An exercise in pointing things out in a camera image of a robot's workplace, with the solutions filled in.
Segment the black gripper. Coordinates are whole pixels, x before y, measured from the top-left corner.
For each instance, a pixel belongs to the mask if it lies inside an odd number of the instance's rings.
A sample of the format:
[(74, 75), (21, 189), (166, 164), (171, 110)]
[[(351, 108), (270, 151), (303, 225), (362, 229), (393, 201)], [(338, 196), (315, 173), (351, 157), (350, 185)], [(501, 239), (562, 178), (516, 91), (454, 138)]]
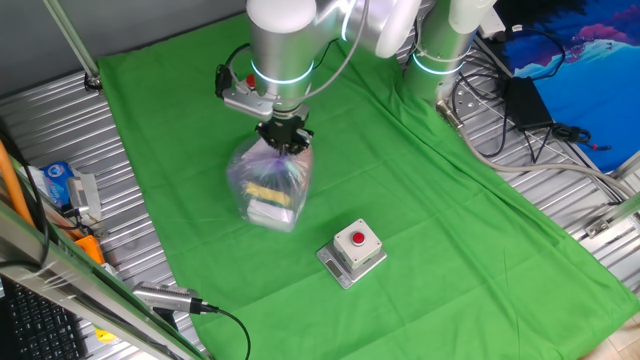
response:
[(255, 131), (266, 144), (279, 153), (286, 152), (298, 155), (309, 148), (313, 132), (305, 128), (306, 121), (300, 116), (289, 119), (272, 117), (267, 122), (260, 122)]

